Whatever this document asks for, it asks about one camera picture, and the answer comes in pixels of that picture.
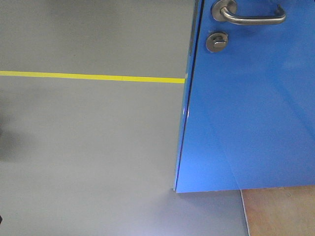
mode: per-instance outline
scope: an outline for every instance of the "gray floor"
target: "gray floor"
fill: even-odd
[[[0,70],[182,78],[192,7],[0,0]],[[182,92],[0,77],[0,236],[246,236],[238,191],[171,189]]]
[[[193,0],[0,0],[0,70],[184,78]]]

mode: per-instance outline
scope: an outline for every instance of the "metal door handle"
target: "metal door handle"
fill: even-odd
[[[285,11],[278,5],[275,16],[238,16],[235,15],[237,3],[235,0],[218,0],[211,8],[211,14],[217,21],[228,21],[232,24],[252,26],[252,25],[276,25],[281,24],[286,19]]]

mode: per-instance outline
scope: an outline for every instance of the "lever handle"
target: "lever handle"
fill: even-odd
[[[235,0],[218,0],[213,4],[211,13],[216,21],[228,21],[232,24],[252,26],[252,25],[277,25],[286,19],[286,13],[278,5],[275,16],[238,16],[236,15],[237,3]]]

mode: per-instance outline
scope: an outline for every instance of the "yellow floor marking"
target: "yellow floor marking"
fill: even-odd
[[[86,74],[66,74],[66,73],[45,73],[45,72],[23,72],[23,71],[0,71],[0,76],[22,76],[37,78],[67,78],[83,80],[112,80],[112,81],[133,81],[133,82],[155,82],[183,84],[185,79],[160,78],[160,77],[136,77],[120,75],[86,75]]]

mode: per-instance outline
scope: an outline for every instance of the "lock escutcheon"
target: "lock escutcheon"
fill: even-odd
[[[213,32],[206,41],[207,49],[210,52],[217,53],[222,51],[228,44],[228,35],[223,31]]]

